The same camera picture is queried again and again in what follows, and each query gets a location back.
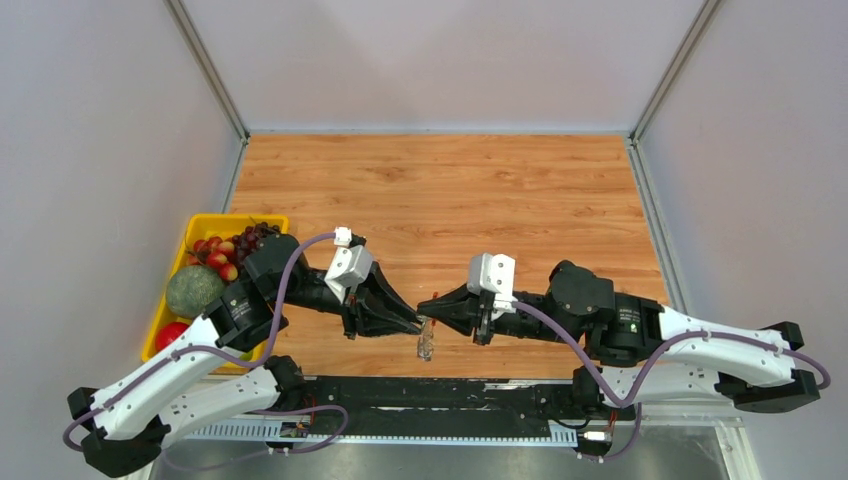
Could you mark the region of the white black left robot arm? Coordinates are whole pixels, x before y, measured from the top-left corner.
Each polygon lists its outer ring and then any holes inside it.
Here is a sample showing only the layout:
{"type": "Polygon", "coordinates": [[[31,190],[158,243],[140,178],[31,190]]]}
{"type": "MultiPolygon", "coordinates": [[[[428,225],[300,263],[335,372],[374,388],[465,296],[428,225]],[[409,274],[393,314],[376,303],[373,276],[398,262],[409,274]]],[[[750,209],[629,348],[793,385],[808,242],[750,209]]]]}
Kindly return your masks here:
{"type": "Polygon", "coordinates": [[[246,275],[213,299],[165,349],[131,374],[68,396],[72,427],[62,436],[101,473],[119,478],[153,462],[181,436],[242,413],[297,412],[306,399],[301,369],[273,354],[291,304],[341,318],[347,338],[417,335],[415,310],[390,286],[362,237],[339,227],[327,235],[336,253],[327,269],[305,257],[289,234],[262,239],[246,275]]]}

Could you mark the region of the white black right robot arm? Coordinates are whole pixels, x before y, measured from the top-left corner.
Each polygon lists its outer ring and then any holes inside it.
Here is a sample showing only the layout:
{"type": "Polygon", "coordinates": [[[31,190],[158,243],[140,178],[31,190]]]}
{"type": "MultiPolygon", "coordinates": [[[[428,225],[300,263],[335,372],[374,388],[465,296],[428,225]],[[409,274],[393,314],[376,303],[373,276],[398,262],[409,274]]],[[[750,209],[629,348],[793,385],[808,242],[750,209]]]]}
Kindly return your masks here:
{"type": "Polygon", "coordinates": [[[798,325],[759,330],[698,319],[619,292],[610,279],[558,263],[542,294],[514,286],[514,260],[474,257],[467,282],[421,302],[418,312],[472,338],[563,343],[580,360],[571,403],[584,417],[646,402],[726,399],[741,411],[786,413],[816,401],[831,383],[805,355],[798,325]]]}

